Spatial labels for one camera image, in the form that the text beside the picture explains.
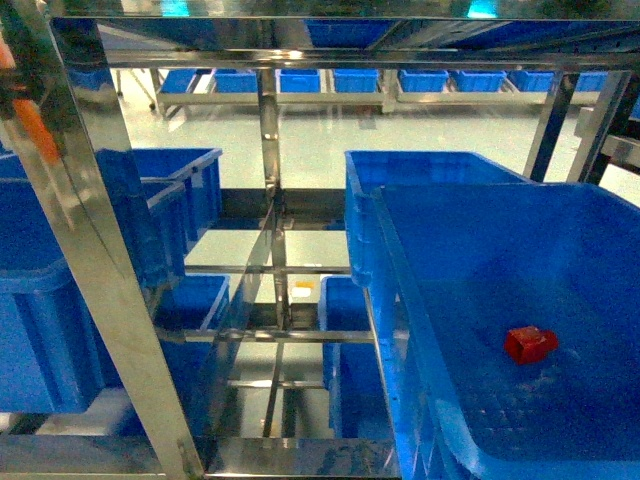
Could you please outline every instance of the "red block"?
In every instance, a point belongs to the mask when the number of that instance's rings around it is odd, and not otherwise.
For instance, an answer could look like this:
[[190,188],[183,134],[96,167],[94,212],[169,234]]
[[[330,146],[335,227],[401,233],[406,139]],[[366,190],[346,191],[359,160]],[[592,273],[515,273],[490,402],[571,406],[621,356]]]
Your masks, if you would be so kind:
[[533,326],[509,330],[504,342],[504,349],[518,365],[544,360],[558,346],[558,337],[554,332]]

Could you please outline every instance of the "plastic tray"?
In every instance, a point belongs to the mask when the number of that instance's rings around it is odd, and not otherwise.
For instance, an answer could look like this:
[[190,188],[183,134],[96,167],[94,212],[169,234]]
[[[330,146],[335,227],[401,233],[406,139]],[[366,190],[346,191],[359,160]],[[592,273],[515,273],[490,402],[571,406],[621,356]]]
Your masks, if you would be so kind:
[[393,23],[389,20],[305,20],[316,48],[366,48]]
[[438,183],[519,183],[528,181],[492,161],[469,152],[346,152],[345,224],[351,274],[356,284],[369,285],[369,256],[375,218],[371,193],[382,185]]
[[[414,356],[435,438],[465,478],[637,478],[640,210],[593,185],[388,187],[374,200],[388,371],[406,383]],[[560,348],[518,366],[503,343],[527,325]]]
[[461,92],[498,92],[507,72],[453,71],[451,76]]
[[400,70],[398,75],[402,91],[406,93],[441,92],[449,72],[446,70]]
[[160,87],[160,93],[186,93],[197,74],[196,68],[171,70]]
[[576,92],[599,92],[607,81],[607,72],[581,73]]
[[336,69],[333,78],[338,93],[373,93],[378,89],[375,69]]
[[553,72],[509,72],[509,80],[521,92],[548,92],[553,83]]
[[220,217],[219,148],[134,149],[138,172],[145,181],[162,179],[182,182],[187,196],[188,246],[192,247]]
[[213,74],[219,93],[255,93],[258,91],[256,72],[219,68]]
[[[322,280],[322,331],[369,331],[362,289],[348,276]],[[392,438],[375,349],[371,344],[324,344],[323,373],[336,438]]]
[[83,412],[104,384],[82,295],[31,185],[0,202],[0,411]]
[[283,93],[317,93],[320,91],[320,71],[281,70],[280,91]]

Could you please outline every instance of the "blue plastic bin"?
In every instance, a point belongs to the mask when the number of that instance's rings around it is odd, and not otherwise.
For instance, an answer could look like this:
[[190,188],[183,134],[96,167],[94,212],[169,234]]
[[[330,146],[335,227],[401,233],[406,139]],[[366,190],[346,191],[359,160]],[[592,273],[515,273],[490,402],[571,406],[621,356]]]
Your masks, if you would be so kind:
[[366,48],[393,23],[390,20],[305,20],[316,48]]
[[509,80],[521,92],[548,92],[553,83],[553,72],[509,72]]
[[320,91],[320,71],[281,70],[280,91],[283,93],[317,93]]
[[446,70],[400,70],[400,86],[405,93],[442,92],[449,72]]
[[[640,210],[588,184],[387,187],[374,201],[381,347],[397,384],[421,383],[437,428],[420,435],[442,439],[447,473],[639,477]],[[518,366],[503,344],[528,325],[560,348]]]
[[256,72],[218,68],[213,74],[219,93],[255,93],[258,91]]
[[[153,239],[141,244],[140,248],[161,248],[165,257],[164,264],[169,268],[169,280],[175,283],[185,275],[184,254],[187,246],[184,185],[178,182],[145,182],[143,189],[154,230],[149,233],[142,230],[144,233],[140,233],[143,225],[136,225],[136,242],[145,238]],[[114,210],[118,211],[119,208],[114,205]]]
[[138,172],[145,181],[171,180],[184,183],[187,196],[189,247],[220,217],[219,148],[140,148],[134,150]]
[[461,92],[497,92],[502,88],[507,72],[450,72]]
[[[228,306],[229,275],[187,275],[180,284],[164,293],[155,323],[168,331],[213,330],[220,324]],[[200,367],[211,351],[211,344],[168,341],[161,341],[160,344],[183,408],[191,419],[202,416],[204,412],[194,409],[192,395]],[[122,386],[101,340],[98,349],[107,386]],[[140,433],[128,432],[129,435]]]
[[[178,211],[185,211],[185,191],[169,189],[148,203],[164,188],[143,186],[135,163],[128,161],[124,153],[101,150],[96,159],[140,285],[155,287],[184,275],[184,262],[175,256],[175,246],[179,244],[186,251],[184,230],[188,223],[179,218],[171,220],[171,232],[166,225],[168,217],[183,215]],[[17,155],[0,157],[0,179],[26,178]],[[157,232],[164,238],[158,238]]]
[[186,93],[194,77],[198,74],[196,68],[171,70],[160,87],[160,93]]
[[576,92],[599,92],[607,81],[607,72],[585,72],[580,74]]
[[108,88],[113,87],[111,72],[106,68],[90,72],[69,68],[67,69],[67,74],[73,86],[84,88],[85,90],[98,92],[103,85],[107,85]]
[[[134,149],[133,155],[137,170],[131,168],[132,165],[125,161],[126,155],[121,152],[101,150],[97,159],[138,279],[143,286],[156,286],[175,280],[176,275],[181,276],[184,266],[177,262],[165,262],[167,252],[173,251],[171,245],[179,241],[177,238],[171,238],[164,244],[154,242],[155,246],[152,248],[142,248],[140,245],[141,242],[151,241],[146,239],[144,232],[156,228],[151,217],[147,217],[148,214],[145,213],[145,209],[151,207],[146,200],[153,196],[152,187],[146,185],[163,181],[184,184],[184,197],[179,202],[170,202],[170,208],[177,215],[177,204],[181,203],[182,213],[178,216],[183,221],[178,228],[177,220],[174,220],[174,232],[176,235],[186,236],[183,251],[186,253],[220,216],[222,198],[218,158],[222,155],[222,150],[143,148]],[[2,178],[27,178],[17,155],[0,157],[0,179]],[[158,206],[152,210],[152,214],[161,208],[158,203],[153,205]]]
[[83,412],[104,384],[82,295],[29,182],[0,203],[0,411]]
[[528,181],[492,161],[469,152],[346,152],[345,224],[354,282],[366,287],[373,267],[368,254],[375,217],[371,193],[382,185],[438,183],[519,183]]
[[[348,276],[325,277],[318,321],[322,331],[369,331],[362,289]],[[392,438],[373,345],[330,343],[322,352],[336,438]]]
[[336,92],[374,93],[378,90],[378,70],[336,69],[333,71]]

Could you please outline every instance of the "orange object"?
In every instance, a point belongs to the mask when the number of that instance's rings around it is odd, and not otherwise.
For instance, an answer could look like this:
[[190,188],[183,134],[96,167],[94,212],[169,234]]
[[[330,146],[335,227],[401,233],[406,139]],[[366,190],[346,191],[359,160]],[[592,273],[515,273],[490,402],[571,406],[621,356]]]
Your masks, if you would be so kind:
[[42,117],[31,100],[14,100],[13,108],[27,135],[49,165],[60,161],[60,152],[53,135],[42,122]]

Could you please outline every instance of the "stainless steel shelf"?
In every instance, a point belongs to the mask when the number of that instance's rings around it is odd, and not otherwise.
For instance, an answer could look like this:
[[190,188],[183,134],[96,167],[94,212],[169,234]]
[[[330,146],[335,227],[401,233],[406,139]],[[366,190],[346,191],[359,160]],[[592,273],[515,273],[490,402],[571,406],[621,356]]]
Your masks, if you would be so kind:
[[[588,12],[588,20],[636,23],[611,24],[606,31],[597,33],[556,35],[537,43],[501,48],[448,47],[452,42],[463,42],[478,33],[508,25],[503,18],[584,19],[585,13],[576,11],[569,3],[547,2],[548,8],[543,9],[535,0],[496,0],[492,14],[495,18],[477,21],[468,18],[467,0],[2,2],[0,20],[6,43],[2,45],[4,73],[0,78],[0,88],[6,93],[0,99],[3,125],[148,438],[1,435],[0,480],[139,477],[192,480],[238,475],[386,479],[399,475],[394,447],[389,442],[193,437],[189,423],[192,419],[185,416],[178,400],[153,325],[153,305],[157,302],[153,301],[154,295],[141,291],[136,281],[95,159],[94,152],[103,148],[131,150],[116,89],[107,85],[93,95],[88,89],[70,83],[69,71],[106,75],[109,67],[259,69],[258,95],[226,96],[211,94],[209,90],[209,95],[195,99],[200,102],[202,98],[206,103],[258,104],[265,196],[270,204],[247,265],[231,266],[243,274],[240,294],[231,301],[220,328],[206,338],[218,343],[217,355],[207,360],[201,372],[202,388],[195,397],[205,403],[209,412],[206,422],[213,427],[223,414],[226,389],[234,387],[233,381],[229,385],[228,374],[239,344],[236,340],[276,342],[278,352],[291,341],[371,341],[368,335],[355,332],[332,336],[291,331],[295,319],[288,299],[287,277],[295,272],[287,266],[284,248],[286,209],[280,181],[279,104],[318,103],[320,99],[331,104],[381,105],[388,111],[396,102],[428,104],[441,103],[443,99],[453,104],[468,104],[472,100],[543,103],[527,163],[527,173],[543,180],[571,98],[577,103],[595,100],[594,96],[574,94],[576,72],[615,70],[597,98],[594,116],[583,133],[571,174],[572,179],[597,183],[604,168],[620,151],[635,151],[635,147],[628,148],[633,142],[627,141],[627,123],[640,90],[640,55],[636,53],[638,46],[632,44],[640,32],[640,6],[626,0],[601,2],[606,8]],[[319,49],[313,46],[304,23],[317,18],[389,18],[392,27],[368,49]],[[102,43],[105,28],[110,29],[111,40],[115,39],[109,42],[108,51]],[[336,94],[332,89],[321,95],[289,95],[277,93],[276,68],[380,68],[385,69],[385,75],[380,92],[364,94],[367,96]],[[512,90],[475,95],[449,90],[434,96],[413,97],[399,92],[395,76],[390,74],[399,68],[527,68],[558,73],[547,95],[516,94]],[[156,80],[154,88],[160,89]],[[16,97],[26,103],[13,102]],[[159,100],[193,104],[194,98],[171,96]],[[29,128],[23,123],[25,110],[23,115],[16,111],[21,108],[29,110],[32,119],[26,125]],[[96,109],[104,121],[92,121]],[[272,271],[265,267],[270,255]],[[274,274],[275,323],[279,330],[246,332],[265,272]],[[193,332],[186,334],[178,332],[173,339],[185,341],[190,336],[190,340],[201,340]],[[318,387],[317,383],[304,385],[281,378],[281,366],[279,353],[271,378],[264,380],[265,388],[269,389],[265,436],[271,433],[275,398],[280,391],[289,387]],[[250,385],[235,384],[235,387],[250,388]]]

